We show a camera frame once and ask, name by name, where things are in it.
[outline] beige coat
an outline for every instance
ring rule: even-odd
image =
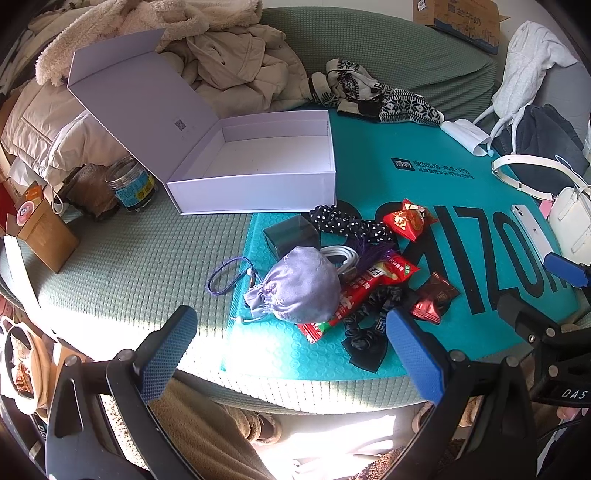
[[[105,0],[86,11],[43,50],[35,75],[41,85],[61,85],[76,50],[106,38],[165,28],[157,50],[173,40],[253,25],[261,19],[261,0]]]
[[[0,141],[54,186],[76,167],[108,166],[128,155],[65,86],[35,80],[20,94]]]
[[[180,57],[183,77],[220,118],[290,110],[306,102],[306,70],[285,34],[275,28],[208,32],[175,42],[168,50]]]

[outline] red snack wrapper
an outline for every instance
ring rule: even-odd
[[[362,275],[359,275],[341,289],[340,305],[335,313],[335,318],[329,322],[309,323],[297,327],[310,343],[316,343],[327,330],[357,309],[369,297],[375,287],[407,281],[417,270],[418,267],[408,262],[402,255],[390,250],[383,260],[368,268]]]
[[[384,223],[390,230],[414,242],[425,226],[425,220],[418,210],[399,210],[384,217]]]
[[[431,225],[432,223],[437,223],[437,219],[435,216],[429,212],[429,209],[426,207],[421,207],[420,205],[415,205],[409,199],[404,199],[402,201],[402,209],[403,210],[418,210],[421,216],[425,221],[425,225]]]
[[[425,225],[431,225],[437,219],[425,207],[415,205],[408,199],[402,201],[402,210],[389,213],[384,217],[384,223],[390,230],[414,242]]]
[[[441,323],[441,313],[439,313],[439,309],[435,305],[435,301],[432,299],[419,300],[411,309],[410,313],[419,320],[425,320],[435,325]]]
[[[450,303],[460,292],[439,273],[433,272],[418,288],[417,294],[421,300],[416,302],[410,313],[420,320],[439,325],[441,316],[447,312]]]

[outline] plastic jar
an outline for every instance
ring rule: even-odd
[[[133,155],[111,165],[105,181],[128,210],[140,210],[158,190],[152,174]]]

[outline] white phone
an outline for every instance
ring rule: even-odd
[[[525,205],[513,205],[511,206],[511,211],[513,212],[513,215],[515,215],[515,218],[517,218],[517,221],[523,230],[525,230],[527,236],[530,238],[530,241],[535,248],[535,252],[538,254],[543,265],[544,258],[550,252],[553,252],[553,250],[548,239],[544,235],[544,231],[540,227],[540,224]]]

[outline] pink tag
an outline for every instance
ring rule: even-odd
[[[540,212],[542,212],[542,215],[546,220],[548,219],[553,204],[554,202],[550,200],[542,200],[542,203],[540,203]]]

